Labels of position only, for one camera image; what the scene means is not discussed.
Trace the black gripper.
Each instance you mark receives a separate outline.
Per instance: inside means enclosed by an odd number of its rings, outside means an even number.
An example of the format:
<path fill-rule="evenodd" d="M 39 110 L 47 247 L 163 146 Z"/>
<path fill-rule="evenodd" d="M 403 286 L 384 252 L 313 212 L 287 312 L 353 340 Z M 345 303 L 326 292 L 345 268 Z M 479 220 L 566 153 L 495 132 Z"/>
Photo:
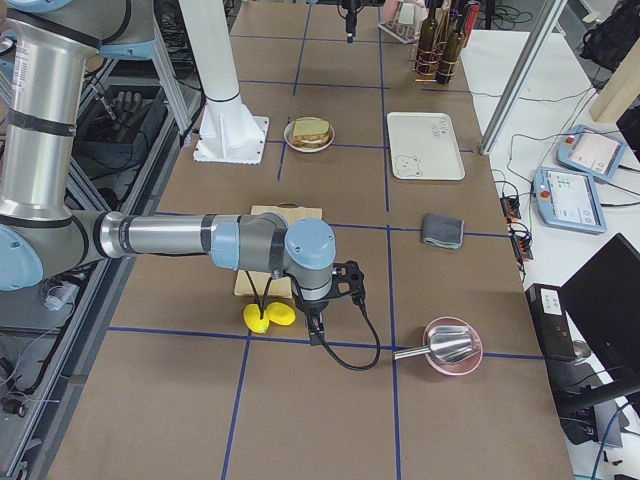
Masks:
<path fill-rule="evenodd" d="M 353 260 L 334 263 L 327 274 L 329 275 L 328 281 L 320 289 L 315 290 L 302 287 L 298 279 L 293 278 L 295 304 L 305 314 L 305 324 L 311 346 L 325 343 L 323 311 L 331 301 L 350 297 L 361 313 L 365 315 L 364 273 L 358 263 Z"/>
<path fill-rule="evenodd" d="M 356 37 L 357 17 L 360 11 L 359 0 L 341 0 L 340 9 L 344 12 L 345 32 L 348 43 L 352 43 Z"/>

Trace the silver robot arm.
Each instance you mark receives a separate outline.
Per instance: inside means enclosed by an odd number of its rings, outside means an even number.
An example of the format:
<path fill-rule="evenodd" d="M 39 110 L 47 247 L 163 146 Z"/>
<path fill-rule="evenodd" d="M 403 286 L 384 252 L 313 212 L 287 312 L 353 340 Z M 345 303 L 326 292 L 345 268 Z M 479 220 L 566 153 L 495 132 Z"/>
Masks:
<path fill-rule="evenodd" d="M 147 60 L 156 50 L 149 1 L 11 1 L 17 42 L 1 174 L 1 287 L 5 291 L 106 258 L 207 254 L 234 271 L 287 277 L 312 344 L 336 298 L 365 303 L 364 276 L 338 263 L 332 229 L 281 215 L 127 216 L 65 204 L 86 61 Z"/>

